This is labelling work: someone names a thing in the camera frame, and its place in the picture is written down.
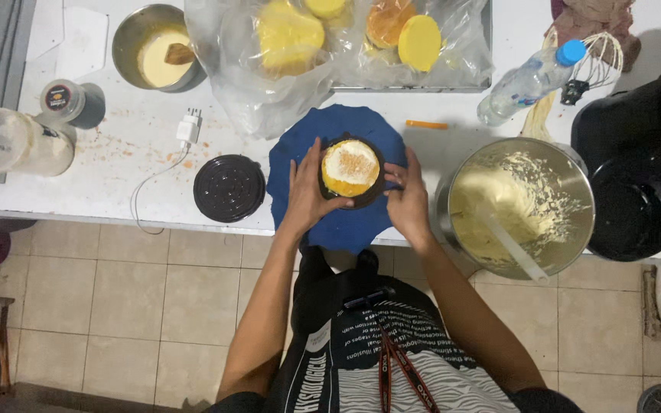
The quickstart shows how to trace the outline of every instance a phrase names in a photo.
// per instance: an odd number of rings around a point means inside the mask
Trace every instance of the plastic water bottle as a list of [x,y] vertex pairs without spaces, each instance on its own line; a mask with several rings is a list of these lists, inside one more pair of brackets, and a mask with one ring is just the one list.
[[518,111],[565,86],[573,75],[573,66],[585,53],[582,41],[569,41],[559,48],[535,53],[493,87],[478,105],[478,119],[490,127],[505,124]]

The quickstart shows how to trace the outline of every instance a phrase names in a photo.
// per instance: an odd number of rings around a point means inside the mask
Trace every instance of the stainless steel bowl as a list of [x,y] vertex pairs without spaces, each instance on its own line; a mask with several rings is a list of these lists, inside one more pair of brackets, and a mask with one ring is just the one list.
[[571,158],[557,146],[542,142],[541,140],[529,138],[509,138],[499,140],[479,149],[471,155],[455,174],[452,174],[441,186],[439,192],[441,197],[437,202],[436,215],[443,229],[447,241],[456,249],[465,251],[475,262],[483,268],[500,276],[528,280],[528,275],[513,263],[507,268],[494,267],[486,261],[477,259],[466,249],[466,246],[455,233],[451,217],[450,199],[453,195],[455,179],[464,167],[472,164],[480,164],[484,159],[487,163],[491,160],[495,163],[501,162],[506,156],[515,152],[525,152],[530,159],[546,160],[546,166],[552,169],[558,179],[549,179],[548,185],[553,190],[564,191],[571,199],[578,200],[583,207],[579,211],[573,211],[567,217],[573,227],[567,242],[549,242],[536,258],[537,263],[545,272],[552,276],[570,264],[572,264],[585,249],[593,233],[593,222],[595,221],[595,210],[593,207],[593,193],[583,170],[577,165],[577,160]]
[[205,73],[196,59],[190,69],[171,85],[155,88],[145,80],[140,70],[140,51],[156,34],[165,30],[188,34],[182,10],[170,5],[148,5],[121,22],[114,34],[112,58],[116,70],[124,80],[142,89],[177,92],[197,85],[194,80],[205,78]]

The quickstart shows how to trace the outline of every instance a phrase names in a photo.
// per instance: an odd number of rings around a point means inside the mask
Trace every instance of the metal tray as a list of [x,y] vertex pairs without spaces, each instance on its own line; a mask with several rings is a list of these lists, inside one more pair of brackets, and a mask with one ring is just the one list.
[[[483,37],[491,54],[491,37],[493,27],[491,24],[491,0],[481,10],[481,23],[483,24]],[[384,89],[365,88],[363,86],[334,86],[335,92],[415,92],[415,93],[480,93],[491,87],[491,77],[478,86],[391,86]]]

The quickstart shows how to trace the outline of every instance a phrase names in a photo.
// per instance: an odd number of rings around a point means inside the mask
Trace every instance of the lanyard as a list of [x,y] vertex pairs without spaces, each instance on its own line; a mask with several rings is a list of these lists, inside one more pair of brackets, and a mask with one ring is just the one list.
[[440,408],[433,400],[433,396],[425,386],[425,382],[420,377],[419,373],[412,365],[407,354],[401,350],[384,331],[384,328],[379,324],[381,330],[381,352],[379,353],[379,399],[381,401],[382,413],[391,412],[391,359],[397,360],[397,363],[402,368],[402,373],[407,378],[412,389],[417,393],[417,397],[422,401],[422,404],[427,408],[429,413],[440,413]]

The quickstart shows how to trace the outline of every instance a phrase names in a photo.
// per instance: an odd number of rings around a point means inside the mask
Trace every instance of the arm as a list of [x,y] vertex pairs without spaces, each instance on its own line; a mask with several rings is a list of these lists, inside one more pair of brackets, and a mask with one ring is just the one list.
[[427,191],[417,157],[407,149],[409,170],[385,164],[387,181],[404,190],[387,192],[387,209],[394,227],[407,238],[422,262],[445,327],[453,341],[476,359],[502,389],[517,392],[545,389],[535,362],[524,346],[482,300],[447,257],[430,230]]
[[287,212],[228,348],[216,401],[238,392],[267,396],[284,348],[292,267],[300,238],[328,212],[353,206],[348,198],[326,201],[320,195],[320,157],[320,139],[316,139],[299,167],[291,161]]

